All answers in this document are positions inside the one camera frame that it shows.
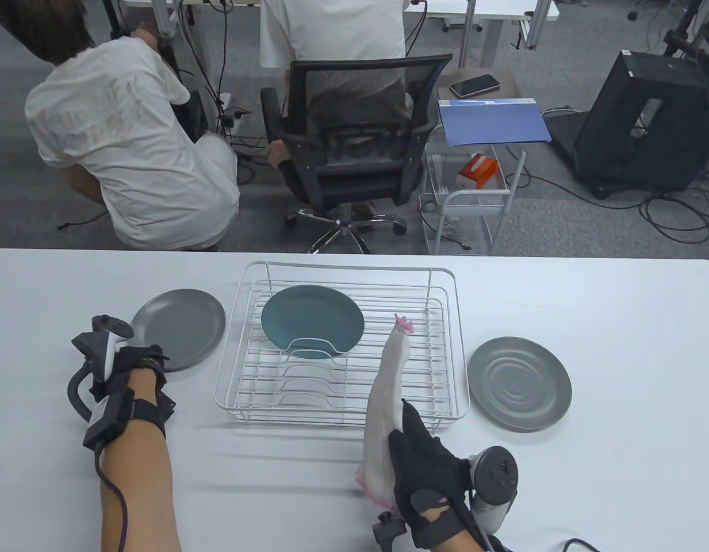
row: smartphone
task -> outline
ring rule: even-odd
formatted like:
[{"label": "smartphone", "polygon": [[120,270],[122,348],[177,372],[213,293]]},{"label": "smartphone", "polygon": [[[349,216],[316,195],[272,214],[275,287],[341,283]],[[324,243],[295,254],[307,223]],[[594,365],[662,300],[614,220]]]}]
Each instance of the smartphone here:
[{"label": "smartphone", "polygon": [[449,90],[454,92],[457,98],[468,98],[472,95],[485,94],[485,92],[497,90],[499,87],[500,82],[498,79],[491,75],[480,75],[467,81],[454,82],[453,85],[449,86]]}]

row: black glove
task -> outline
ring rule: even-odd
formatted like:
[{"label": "black glove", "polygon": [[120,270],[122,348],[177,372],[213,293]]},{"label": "black glove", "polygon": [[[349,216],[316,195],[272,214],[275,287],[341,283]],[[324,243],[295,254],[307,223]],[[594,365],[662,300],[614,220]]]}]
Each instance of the black glove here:
[{"label": "black glove", "polygon": [[[486,550],[485,538],[465,504],[465,493],[473,490],[469,461],[455,457],[441,444],[441,439],[431,436],[417,410],[406,400],[403,400],[403,431],[391,432],[388,440],[396,474],[394,497],[401,516],[411,528],[416,546],[419,545],[419,533],[429,522],[417,512],[413,503],[423,502],[422,491],[431,490],[436,491],[431,494],[436,496],[436,504],[430,507],[437,508],[438,499],[446,499],[461,527]],[[490,543],[496,552],[505,550],[494,537],[490,537]]]},{"label": "black glove", "polygon": [[[108,381],[99,381],[96,374],[94,374],[94,385],[91,386],[89,391],[94,395],[96,402],[99,402],[106,395],[120,389],[125,389],[129,383],[130,371],[140,365],[144,368],[150,368],[155,372],[157,376],[155,392],[160,394],[160,390],[165,383],[167,383],[167,378],[163,371],[165,360],[167,360],[167,357],[163,356],[163,350],[160,348],[160,345],[151,345],[150,347],[122,347],[114,355],[112,375],[109,377]],[[103,366],[97,366],[97,368],[99,370],[104,369]]]}]

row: towel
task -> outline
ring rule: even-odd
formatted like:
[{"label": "towel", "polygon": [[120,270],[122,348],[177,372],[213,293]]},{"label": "towel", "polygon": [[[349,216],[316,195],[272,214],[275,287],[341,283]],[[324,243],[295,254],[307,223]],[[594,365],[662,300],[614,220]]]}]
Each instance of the towel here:
[{"label": "towel", "polygon": [[380,370],[370,389],[365,418],[362,464],[355,479],[381,508],[398,512],[393,494],[396,475],[390,460],[388,436],[403,430],[403,368],[410,356],[408,336],[413,324],[396,315],[396,324],[382,350]]}]

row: office chair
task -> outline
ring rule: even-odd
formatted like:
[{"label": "office chair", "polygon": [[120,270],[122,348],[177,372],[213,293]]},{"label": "office chair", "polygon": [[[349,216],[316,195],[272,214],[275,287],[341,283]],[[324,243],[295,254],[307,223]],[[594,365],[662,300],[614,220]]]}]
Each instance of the office chair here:
[{"label": "office chair", "polygon": [[[353,202],[410,199],[423,176],[420,160],[428,135],[438,123],[435,85],[451,54],[397,60],[296,61],[290,65],[288,117],[276,89],[262,89],[267,139],[283,140],[297,177],[286,183],[311,206],[285,217],[322,221],[333,228],[309,253],[338,236],[351,236],[362,253],[371,253],[359,234],[362,226],[391,224],[391,215],[357,216]],[[339,207],[339,212],[329,211]]]}]

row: wire dish rack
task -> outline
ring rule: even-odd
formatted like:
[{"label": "wire dish rack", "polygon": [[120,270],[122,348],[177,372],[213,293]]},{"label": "wire dish rack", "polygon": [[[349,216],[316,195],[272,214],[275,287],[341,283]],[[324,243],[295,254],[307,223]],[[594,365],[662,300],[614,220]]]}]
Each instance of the wire dish rack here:
[{"label": "wire dish rack", "polygon": [[[290,352],[296,342],[281,350],[265,336],[260,315],[267,300],[304,283],[338,289],[359,305],[365,333],[352,350],[301,358]],[[214,399],[247,424],[364,427],[396,313],[415,329],[403,397],[430,429],[458,420],[468,410],[469,392],[456,281],[446,269],[250,264],[227,328]]]}]

